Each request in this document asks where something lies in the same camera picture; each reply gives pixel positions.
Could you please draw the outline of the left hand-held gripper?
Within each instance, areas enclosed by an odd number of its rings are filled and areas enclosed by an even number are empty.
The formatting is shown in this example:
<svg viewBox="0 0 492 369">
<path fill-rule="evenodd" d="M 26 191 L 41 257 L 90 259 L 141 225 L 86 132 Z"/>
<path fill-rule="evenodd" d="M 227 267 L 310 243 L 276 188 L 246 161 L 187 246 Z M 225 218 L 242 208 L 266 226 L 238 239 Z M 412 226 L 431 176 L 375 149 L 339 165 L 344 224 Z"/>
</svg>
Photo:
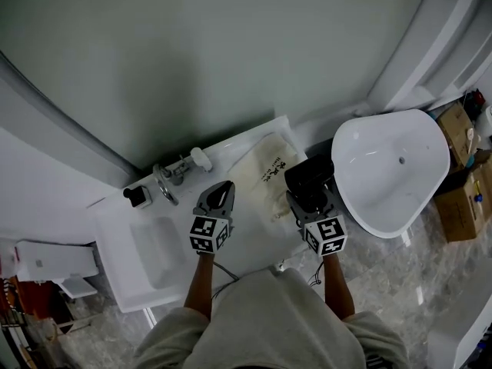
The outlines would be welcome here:
<svg viewBox="0 0 492 369">
<path fill-rule="evenodd" d="M 194 220 L 189 232 L 194 250 L 216 254 L 224 246 L 231 236 L 234 197 L 232 181 L 219 182 L 201 193 L 193 210 Z"/>
</svg>

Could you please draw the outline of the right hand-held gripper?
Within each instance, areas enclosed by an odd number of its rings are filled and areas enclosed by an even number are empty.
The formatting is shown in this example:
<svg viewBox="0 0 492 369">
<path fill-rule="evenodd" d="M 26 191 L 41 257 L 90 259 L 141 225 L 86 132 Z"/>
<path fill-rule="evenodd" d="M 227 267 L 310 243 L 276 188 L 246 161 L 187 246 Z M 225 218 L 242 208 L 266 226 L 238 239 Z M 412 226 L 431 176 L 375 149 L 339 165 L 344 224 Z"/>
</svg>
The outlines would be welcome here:
<svg viewBox="0 0 492 369">
<path fill-rule="evenodd" d="M 343 251 L 348 232 L 344 217 L 339 214 L 337 197 L 329 188 L 323 189 L 327 204 L 314 212 L 306 212 L 291 191 L 286 191 L 286 199 L 296 218 L 303 241 L 319 257 Z"/>
</svg>

